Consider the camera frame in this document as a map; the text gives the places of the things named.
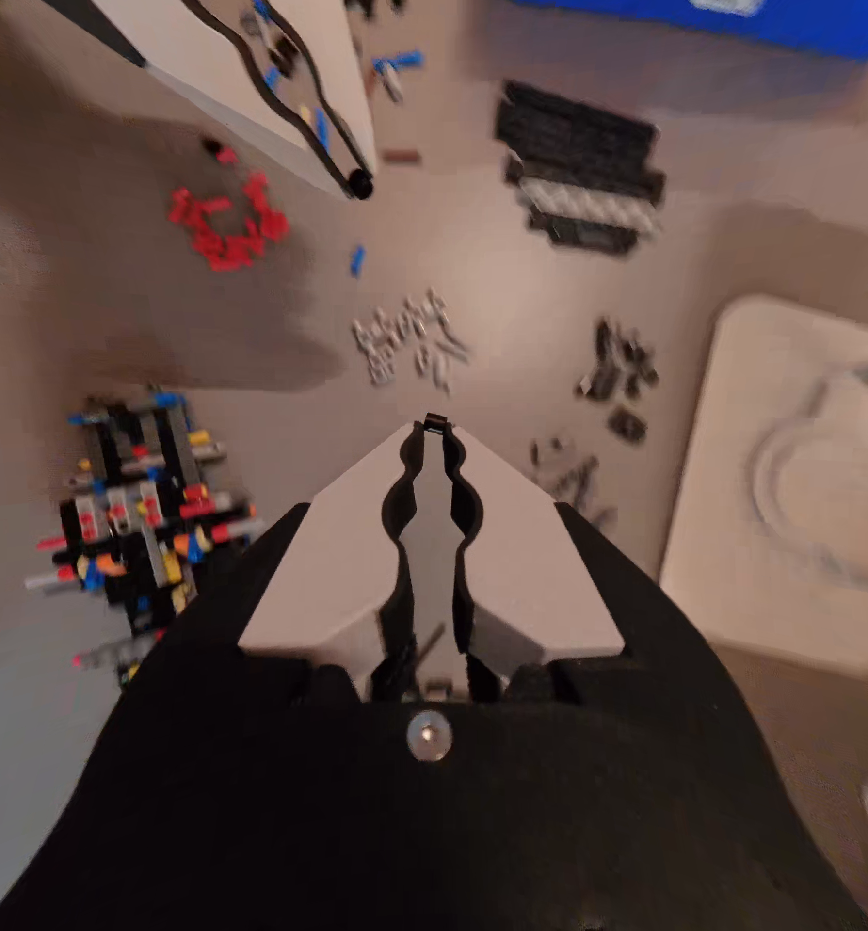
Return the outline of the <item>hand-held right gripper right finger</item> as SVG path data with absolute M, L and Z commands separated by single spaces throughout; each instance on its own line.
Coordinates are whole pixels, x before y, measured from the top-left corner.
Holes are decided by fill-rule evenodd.
M 620 656 L 625 640 L 557 503 L 461 427 L 442 431 L 454 562 L 453 635 L 469 698 L 496 701 L 524 667 Z

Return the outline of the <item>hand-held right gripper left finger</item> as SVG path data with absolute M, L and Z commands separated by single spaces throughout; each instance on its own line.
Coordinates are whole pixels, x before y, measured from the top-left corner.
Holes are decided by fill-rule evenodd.
M 246 655 L 339 667 L 368 699 L 404 700 L 418 646 L 402 536 L 423 466 L 410 422 L 314 497 L 240 637 Z

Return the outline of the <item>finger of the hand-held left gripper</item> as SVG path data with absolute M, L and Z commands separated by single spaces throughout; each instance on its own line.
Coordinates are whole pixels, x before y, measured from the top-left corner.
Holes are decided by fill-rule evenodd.
M 350 200 L 331 126 L 325 149 L 299 111 L 321 110 L 300 63 L 273 97 L 263 80 L 254 42 L 239 13 L 249 2 L 97 1 L 95 4 L 146 59 L 145 69 L 231 133 L 319 190 Z
M 354 169 L 377 173 L 370 101 L 363 66 L 345 4 L 340 1 L 277 1 L 270 3 L 280 28 L 300 49 L 310 74 L 316 101 L 334 129 L 335 161 L 344 152 Z

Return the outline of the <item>pile of mixed small lego pieces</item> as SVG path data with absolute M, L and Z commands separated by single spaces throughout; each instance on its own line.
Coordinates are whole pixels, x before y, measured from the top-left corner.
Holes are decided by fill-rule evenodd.
M 344 2 L 346 9 L 356 6 L 367 19 L 374 14 L 374 4 L 375 2 Z M 270 16 L 266 2 L 249 2 L 247 6 L 242 7 L 239 26 L 242 33 L 254 42 L 265 86 L 270 94 L 276 97 L 277 90 L 283 82 L 291 86 L 290 82 L 295 76 L 297 66 L 300 63 L 304 66 L 304 53 L 289 33 L 278 26 L 276 20 Z M 374 90 L 382 87 L 389 99 L 394 103 L 402 103 L 402 72 L 420 68 L 424 63 L 425 57 L 419 50 L 373 58 L 363 79 L 367 98 L 371 102 Z M 329 150 L 331 124 L 324 111 L 309 109 L 304 102 L 300 102 L 298 107 L 301 118 L 308 123 L 324 148 Z

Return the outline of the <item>pile of dark grey lego pieces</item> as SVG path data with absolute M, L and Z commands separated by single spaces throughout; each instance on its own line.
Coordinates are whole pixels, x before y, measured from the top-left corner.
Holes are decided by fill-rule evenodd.
M 615 506 L 598 506 L 595 480 L 599 468 L 596 455 L 580 451 L 566 434 L 533 439 L 529 444 L 530 479 L 554 502 L 571 506 L 601 532 L 614 528 Z

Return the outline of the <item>pile of red lego pins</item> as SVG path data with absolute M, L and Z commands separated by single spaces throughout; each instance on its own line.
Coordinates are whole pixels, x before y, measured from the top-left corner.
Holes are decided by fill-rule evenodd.
M 171 193 L 168 221 L 184 229 L 190 248 L 216 273 L 252 268 L 289 235 L 289 220 L 272 203 L 263 172 L 248 173 L 240 192 L 239 203 L 227 194 L 199 197 L 186 187 Z

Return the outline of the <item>partly built lego model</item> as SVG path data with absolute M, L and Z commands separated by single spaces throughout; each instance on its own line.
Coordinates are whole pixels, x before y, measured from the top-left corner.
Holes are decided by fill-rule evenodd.
M 206 468 L 224 446 L 193 424 L 185 396 L 91 397 L 72 415 L 88 454 L 59 505 L 61 532 L 36 548 L 48 571 L 27 590 L 77 588 L 121 612 L 129 634 L 79 653 L 77 669 L 112 669 L 124 691 L 174 621 L 265 529 L 251 499 L 218 491 Z

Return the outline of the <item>pile of black lego pieces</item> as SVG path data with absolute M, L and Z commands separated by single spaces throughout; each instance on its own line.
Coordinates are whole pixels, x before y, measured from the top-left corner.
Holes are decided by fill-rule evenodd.
M 601 317 L 593 334 L 594 363 L 575 385 L 575 396 L 596 405 L 614 405 L 606 427 L 631 447 L 646 440 L 647 421 L 635 411 L 647 390 L 660 383 L 653 348 L 643 344 L 635 330 L 625 332 Z

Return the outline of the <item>stack of black lego frames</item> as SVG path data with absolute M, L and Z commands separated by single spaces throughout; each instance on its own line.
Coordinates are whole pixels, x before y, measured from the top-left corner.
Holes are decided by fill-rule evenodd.
M 650 123 L 506 80 L 495 129 L 508 150 L 503 180 L 525 209 L 528 230 L 545 236 L 551 246 L 620 259 L 657 235 L 544 216 L 518 188 L 520 180 L 537 178 L 626 194 L 655 206 L 660 220 L 666 176 L 649 165 L 659 138 Z

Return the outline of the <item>pile of light grey lego pieces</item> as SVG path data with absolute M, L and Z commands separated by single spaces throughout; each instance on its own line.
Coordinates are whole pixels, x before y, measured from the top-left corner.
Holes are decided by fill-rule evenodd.
M 393 385 L 401 367 L 407 367 L 450 397 L 453 367 L 472 360 L 470 344 L 457 333 L 435 289 L 419 300 L 405 297 L 393 314 L 378 306 L 368 320 L 352 320 L 349 330 L 373 388 Z

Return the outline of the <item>white lamp base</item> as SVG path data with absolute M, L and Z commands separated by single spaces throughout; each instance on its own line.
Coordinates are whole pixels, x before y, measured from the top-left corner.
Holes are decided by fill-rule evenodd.
M 717 321 L 660 574 L 711 641 L 868 679 L 868 327 Z

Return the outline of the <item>blue plastic bin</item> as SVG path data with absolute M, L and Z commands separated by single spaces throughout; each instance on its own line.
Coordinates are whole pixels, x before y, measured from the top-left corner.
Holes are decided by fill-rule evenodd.
M 868 1 L 524 1 L 868 61 Z

